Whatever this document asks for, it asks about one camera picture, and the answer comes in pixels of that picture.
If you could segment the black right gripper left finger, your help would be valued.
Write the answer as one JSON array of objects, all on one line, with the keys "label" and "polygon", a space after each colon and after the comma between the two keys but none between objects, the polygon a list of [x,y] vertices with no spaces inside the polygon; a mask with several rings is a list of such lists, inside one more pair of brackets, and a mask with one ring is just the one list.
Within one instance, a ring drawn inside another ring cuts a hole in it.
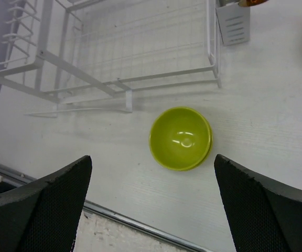
[{"label": "black right gripper left finger", "polygon": [[91,173],[86,155],[0,193],[0,251],[72,251]]}]

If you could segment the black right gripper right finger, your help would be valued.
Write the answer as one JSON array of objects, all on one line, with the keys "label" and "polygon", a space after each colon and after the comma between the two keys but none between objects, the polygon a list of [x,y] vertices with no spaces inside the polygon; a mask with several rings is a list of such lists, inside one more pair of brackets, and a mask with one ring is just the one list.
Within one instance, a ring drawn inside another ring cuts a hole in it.
[{"label": "black right gripper right finger", "polygon": [[236,251],[302,251],[302,190],[221,154],[214,170]]}]

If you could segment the lime green bowl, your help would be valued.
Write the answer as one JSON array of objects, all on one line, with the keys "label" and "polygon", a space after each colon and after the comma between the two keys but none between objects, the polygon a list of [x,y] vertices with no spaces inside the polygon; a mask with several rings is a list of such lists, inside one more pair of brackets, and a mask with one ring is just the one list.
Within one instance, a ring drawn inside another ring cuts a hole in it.
[{"label": "lime green bowl", "polygon": [[197,110],[188,107],[174,107],[166,111],[165,134],[169,151],[166,168],[173,171],[189,171],[202,164],[208,157],[213,134],[208,120]]},{"label": "lime green bowl", "polygon": [[173,107],[154,121],[149,132],[149,149],[154,160],[173,171],[198,167],[212,150],[209,121],[197,110]]}]

